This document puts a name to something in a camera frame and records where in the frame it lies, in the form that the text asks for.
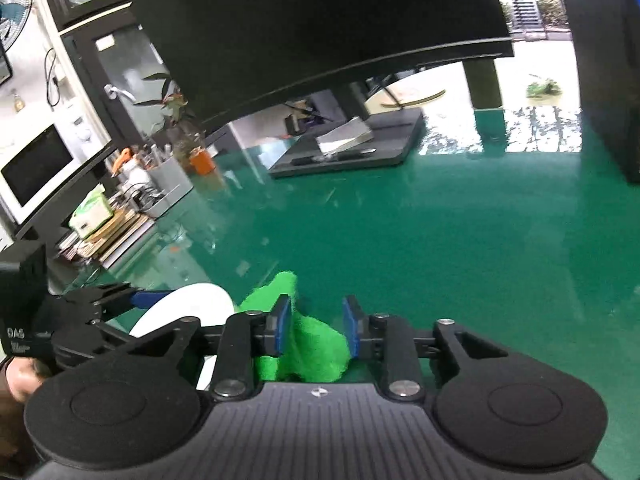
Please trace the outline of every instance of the stack of books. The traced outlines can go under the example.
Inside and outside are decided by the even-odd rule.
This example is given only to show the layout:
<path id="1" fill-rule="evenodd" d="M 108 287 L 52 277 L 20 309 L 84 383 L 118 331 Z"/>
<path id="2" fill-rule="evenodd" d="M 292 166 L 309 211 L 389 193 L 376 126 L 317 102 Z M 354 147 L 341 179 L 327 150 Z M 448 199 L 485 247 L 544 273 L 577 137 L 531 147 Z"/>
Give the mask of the stack of books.
<path id="1" fill-rule="evenodd" d="M 108 269 L 153 224 L 154 221 L 144 214 L 116 209 L 113 217 L 85 240 L 73 232 L 58 244 L 58 249 L 67 260 L 92 258 Z"/>

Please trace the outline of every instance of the white device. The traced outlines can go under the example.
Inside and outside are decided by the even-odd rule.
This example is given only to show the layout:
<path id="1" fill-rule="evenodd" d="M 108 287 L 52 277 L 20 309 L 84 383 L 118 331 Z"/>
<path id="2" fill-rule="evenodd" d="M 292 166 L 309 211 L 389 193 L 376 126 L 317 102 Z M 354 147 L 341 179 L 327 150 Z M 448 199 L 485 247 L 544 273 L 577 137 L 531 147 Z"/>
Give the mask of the white device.
<path id="1" fill-rule="evenodd" d="M 30 113 L 16 115 L 14 143 L 0 155 L 0 197 L 18 224 L 104 145 L 75 103 L 53 113 L 49 107 L 33 110 L 34 106 Z"/>

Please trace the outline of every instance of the metal bolt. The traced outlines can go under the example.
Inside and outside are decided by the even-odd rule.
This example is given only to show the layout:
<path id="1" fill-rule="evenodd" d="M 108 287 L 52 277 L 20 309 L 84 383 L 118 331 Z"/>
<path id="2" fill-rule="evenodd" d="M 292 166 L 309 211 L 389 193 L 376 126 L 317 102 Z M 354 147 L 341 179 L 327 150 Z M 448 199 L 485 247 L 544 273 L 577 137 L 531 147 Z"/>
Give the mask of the metal bolt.
<path id="1" fill-rule="evenodd" d="M 235 379 L 224 379 L 213 388 L 213 391 L 221 397 L 237 397 L 242 395 L 245 390 L 244 383 Z"/>
<path id="2" fill-rule="evenodd" d="M 413 381 L 395 381 L 389 385 L 391 393 L 400 397 L 413 397 L 420 392 L 420 384 Z"/>

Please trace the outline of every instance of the green tabletop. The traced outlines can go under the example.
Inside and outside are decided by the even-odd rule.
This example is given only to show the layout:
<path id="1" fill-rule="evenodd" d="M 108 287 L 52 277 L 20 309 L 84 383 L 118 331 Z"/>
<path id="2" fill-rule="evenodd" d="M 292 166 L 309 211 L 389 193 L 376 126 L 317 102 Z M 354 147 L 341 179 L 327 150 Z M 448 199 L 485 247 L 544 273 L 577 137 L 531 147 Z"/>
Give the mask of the green tabletop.
<path id="1" fill-rule="evenodd" d="M 292 270 L 301 310 L 336 328 L 346 294 L 419 327 L 453 318 L 596 388 L 610 417 L 596 464 L 636 479 L 640 188 L 576 112 L 506 121 L 483 147 L 472 115 L 429 117 L 396 168 L 272 180 L 262 163 L 284 142 L 219 156 L 99 280 L 213 282 L 240 303 Z"/>

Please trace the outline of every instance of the black monitor screen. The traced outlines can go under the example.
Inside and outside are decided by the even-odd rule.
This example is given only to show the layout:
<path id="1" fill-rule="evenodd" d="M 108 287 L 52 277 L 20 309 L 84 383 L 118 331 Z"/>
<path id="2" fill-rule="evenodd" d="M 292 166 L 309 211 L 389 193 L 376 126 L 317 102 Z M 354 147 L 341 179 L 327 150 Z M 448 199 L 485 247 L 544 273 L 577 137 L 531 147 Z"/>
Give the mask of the black monitor screen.
<path id="1" fill-rule="evenodd" d="M 205 121 L 420 64 L 513 55 L 499 0 L 135 0 L 132 12 Z"/>
<path id="2" fill-rule="evenodd" d="M 33 198 L 73 157 L 52 124 L 2 168 L 2 176 L 21 206 Z"/>

